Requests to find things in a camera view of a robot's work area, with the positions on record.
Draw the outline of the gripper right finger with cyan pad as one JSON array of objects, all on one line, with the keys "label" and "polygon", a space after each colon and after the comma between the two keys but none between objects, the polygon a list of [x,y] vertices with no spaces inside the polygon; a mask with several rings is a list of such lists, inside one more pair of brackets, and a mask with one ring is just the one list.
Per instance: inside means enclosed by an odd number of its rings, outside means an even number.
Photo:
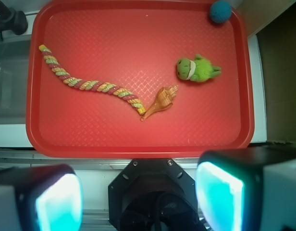
[{"label": "gripper right finger with cyan pad", "polygon": [[296,148],[205,152],[195,189],[214,231],[296,231]]}]

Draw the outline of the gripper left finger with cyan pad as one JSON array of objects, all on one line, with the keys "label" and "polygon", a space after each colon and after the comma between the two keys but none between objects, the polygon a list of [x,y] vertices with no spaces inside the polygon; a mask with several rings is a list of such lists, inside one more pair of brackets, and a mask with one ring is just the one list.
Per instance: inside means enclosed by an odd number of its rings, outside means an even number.
[{"label": "gripper left finger with cyan pad", "polygon": [[78,231],[83,207],[69,165],[0,169],[0,231]]}]

